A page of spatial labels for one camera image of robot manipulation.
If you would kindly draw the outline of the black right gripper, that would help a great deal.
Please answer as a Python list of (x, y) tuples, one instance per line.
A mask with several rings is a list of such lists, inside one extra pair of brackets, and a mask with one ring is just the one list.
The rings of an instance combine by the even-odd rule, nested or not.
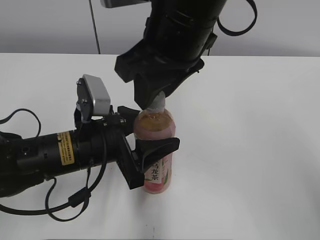
[(144, 38), (116, 58), (114, 70), (134, 83), (134, 101), (145, 110), (160, 92), (169, 97), (187, 78), (204, 67), (202, 39)]

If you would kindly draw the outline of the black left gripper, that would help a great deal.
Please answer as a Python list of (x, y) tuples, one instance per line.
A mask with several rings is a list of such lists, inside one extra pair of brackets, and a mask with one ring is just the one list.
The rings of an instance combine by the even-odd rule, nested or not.
[(144, 173), (156, 162), (177, 151), (180, 139), (170, 137), (160, 140), (135, 140), (132, 150), (127, 136), (134, 132), (134, 122), (140, 110), (118, 106), (117, 111), (110, 109), (109, 115), (96, 120), (97, 130), (106, 142), (106, 160), (116, 162), (128, 187), (144, 186)]

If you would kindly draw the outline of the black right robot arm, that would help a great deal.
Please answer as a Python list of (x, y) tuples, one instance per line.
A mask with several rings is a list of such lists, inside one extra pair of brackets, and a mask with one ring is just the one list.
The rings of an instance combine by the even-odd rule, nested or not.
[(216, 40), (211, 32), (224, 0), (153, 0), (143, 38), (116, 58), (114, 70), (134, 83), (134, 101), (146, 109), (156, 95), (170, 96), (204, 67), (202, 53)]

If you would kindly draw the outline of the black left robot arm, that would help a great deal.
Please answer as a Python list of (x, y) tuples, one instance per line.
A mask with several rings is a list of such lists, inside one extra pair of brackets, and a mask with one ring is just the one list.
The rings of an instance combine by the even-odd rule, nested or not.
[(117, 163), (130, 189), (144, 185), (146, 171), (178, 150), (180, 140), (136, 140), (131, 149), (139, 112), (120, 106), (101, 119), (81, 122), (75, 111), (76, 128), (65, 132), (23, 139), (12, 133), (0, 135), (0, 195), (11, 197), (57, 177), (106, 163)]

